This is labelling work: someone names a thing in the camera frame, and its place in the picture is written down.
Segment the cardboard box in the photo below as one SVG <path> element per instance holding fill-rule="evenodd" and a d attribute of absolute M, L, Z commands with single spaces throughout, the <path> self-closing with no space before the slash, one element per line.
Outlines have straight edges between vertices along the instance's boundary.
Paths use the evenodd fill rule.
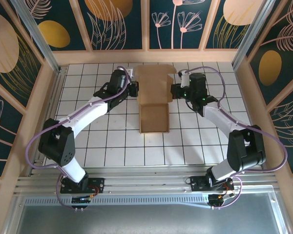
<path fill-rule="evenodd" d="M 176 69 L 171 65 L 141 65 L 135 68 L 139 82 L 140 133 L 169 132 L 169 102 L 172 102 L 170 86 Z"/>

